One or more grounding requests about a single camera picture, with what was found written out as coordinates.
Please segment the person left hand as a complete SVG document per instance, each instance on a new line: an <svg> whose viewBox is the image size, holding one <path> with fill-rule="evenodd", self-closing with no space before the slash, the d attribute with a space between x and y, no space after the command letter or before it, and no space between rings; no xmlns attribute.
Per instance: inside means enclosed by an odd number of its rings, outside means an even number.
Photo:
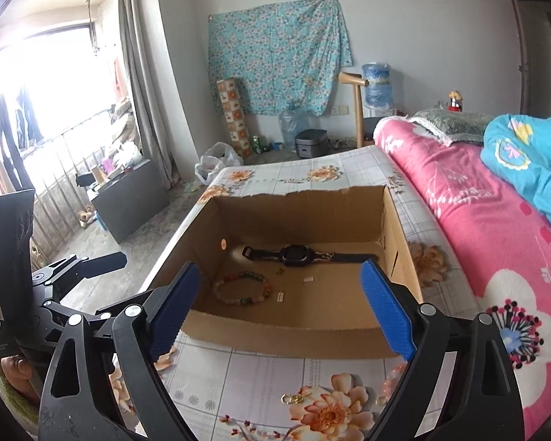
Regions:
<svg viewBox="0 0 551 441"><path fill-rule="evenodd" d="M32 386L32 377L35 372L25 357L22 355L3 357L0 364L12 388L27 400L33 403L39 402L39 395Z"/></svg>

